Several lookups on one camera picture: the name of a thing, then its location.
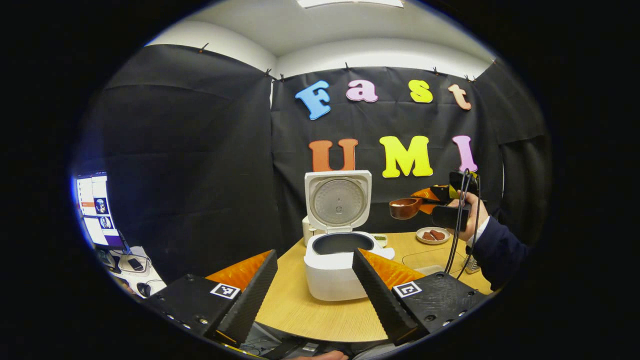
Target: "human hand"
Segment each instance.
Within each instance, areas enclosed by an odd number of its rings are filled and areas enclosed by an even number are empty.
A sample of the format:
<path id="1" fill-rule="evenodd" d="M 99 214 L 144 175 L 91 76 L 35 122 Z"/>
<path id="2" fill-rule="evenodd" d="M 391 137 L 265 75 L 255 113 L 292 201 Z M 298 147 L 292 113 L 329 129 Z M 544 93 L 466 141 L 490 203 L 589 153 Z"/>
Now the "human hand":
<path id="1" fill-rule="evenodd" d="M 457 208 L 460 200 L 454 199 L 448 206 Z M 465 197 L 465 203 L 471 205 L 471 211 L 469 212 L 469 219 L 467 220 L 467 229 L 461 231 L 458 235 L 459 239 L 464 241 L 469 240 L 474 233 L 476 232 L 476 213 L 478 214 L 478 226 L 482 225 L 482 223 L 489 217 L 489 214 L 486 212 L 484 208 L 484 203 L 478 199 L 474 194 L 467 192 L 467 196 Z M 447 229 L 452 235 L 454 234 L 453 229 Z"/>
<path id="2" fill-rule="evenodd" d="M 318 356 L 298 356 L 291 360 L 348 360 L 349 357 L 341 351 L 334 350 Z"/>

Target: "computer mouse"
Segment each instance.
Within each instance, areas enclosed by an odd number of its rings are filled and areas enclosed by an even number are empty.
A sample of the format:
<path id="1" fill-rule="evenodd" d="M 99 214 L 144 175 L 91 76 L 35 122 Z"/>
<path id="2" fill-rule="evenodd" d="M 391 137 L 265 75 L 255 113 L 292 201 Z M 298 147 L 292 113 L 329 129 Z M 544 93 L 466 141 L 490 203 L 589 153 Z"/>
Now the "computer mouse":
<path id="1" fill-rule="evenodd" d="M 151 295 L 151 286 L 145 284 L 144 282 L 139 282 L 136 287 L 144 297 L 149 297 Z"/>

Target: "person's arm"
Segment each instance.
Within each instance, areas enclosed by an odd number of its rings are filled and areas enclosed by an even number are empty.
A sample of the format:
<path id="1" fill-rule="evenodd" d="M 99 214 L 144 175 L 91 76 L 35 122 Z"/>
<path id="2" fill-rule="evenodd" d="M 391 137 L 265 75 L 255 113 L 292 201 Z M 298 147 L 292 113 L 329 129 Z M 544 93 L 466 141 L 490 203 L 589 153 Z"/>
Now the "person's arm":
<path id="1" fill-rule="evenodd" d="M 477 260 L 484 278 L 491 283 L 491 290 L 495 291 L 520 268 L 520 263 L 527 257 L 529 248 L 506 226 L 489 216 L 483 202 L 477 196 L 467 193 L 465 202 L 471 205 L 471 211 L 467 227 L 460 232 L 458 238 L 467 242 L 468 253 L 473 243 L 477 217 L 476 246 L 472 255 Z M 453 200 L 449 206 L 458 206 L 458 200 Z"/>
<path id="2" fill-rule="evenodd" d="M 472 255 L 484 278 L 491 283 L 491 290 L 495 291 L 518 271 L 529 248 L 509 228 L 491 216 L 486 219 L 486 227 L 478 235 Z M 467 250 L 471 247 L 472 240 L 473 237 L 467 242 Z"/>

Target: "wooden table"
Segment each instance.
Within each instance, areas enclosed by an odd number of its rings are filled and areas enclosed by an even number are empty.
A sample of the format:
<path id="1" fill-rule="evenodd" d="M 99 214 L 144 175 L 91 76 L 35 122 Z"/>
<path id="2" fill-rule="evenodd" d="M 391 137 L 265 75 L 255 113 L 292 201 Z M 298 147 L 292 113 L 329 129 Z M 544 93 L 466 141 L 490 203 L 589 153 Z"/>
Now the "wooden table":
<path id="1" fill-rule="evenodd" d="M 440 265 L 449 258 L 451 241 L 428 245 L 415 233 L 387 234 L 388 244 L 396 250 L 394 261 L 410 268 Z M 379 341 L 387 339 L 373 305 L 368 298 L 345 301 L 317 300 L 309 293 L 304 255 L 307 248 L 300 240 L 278 259 L 278 272 L 267 292 L 255 321 L 297 336 L 325 341 Z M 465 242 L 459 240 L 451 275 L 462 269 Z M 489 294 L 490 283 L 481 272 L 460 277 L 460 281 Z"/>

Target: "white cloth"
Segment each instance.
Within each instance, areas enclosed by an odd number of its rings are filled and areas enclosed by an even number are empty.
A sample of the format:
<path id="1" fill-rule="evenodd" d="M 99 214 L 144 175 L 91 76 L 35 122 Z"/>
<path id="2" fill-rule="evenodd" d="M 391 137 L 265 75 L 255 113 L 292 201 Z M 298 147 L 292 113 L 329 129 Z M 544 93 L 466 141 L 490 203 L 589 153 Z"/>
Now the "white cloth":
<path id="1" fill-rule="evenodd" d="M 478 226 L 478 231 L 476 231 L 476 242 L 478 242 L 480 240 L 480 236 L 482 236 L 482 233 L 484 232 L 484 230 L 486 229 L 487 224 L 489 224 L 489 218 L 491 217 L 491 215 L 489 215 L 488 217 L 486 217 L 486 219 L 484 220 L 484 222 Z M 474 244 L 474 237 L 471 236 L 469 238 L 469 240 L 467 240 L 467 246 L 471 247 Z"/>

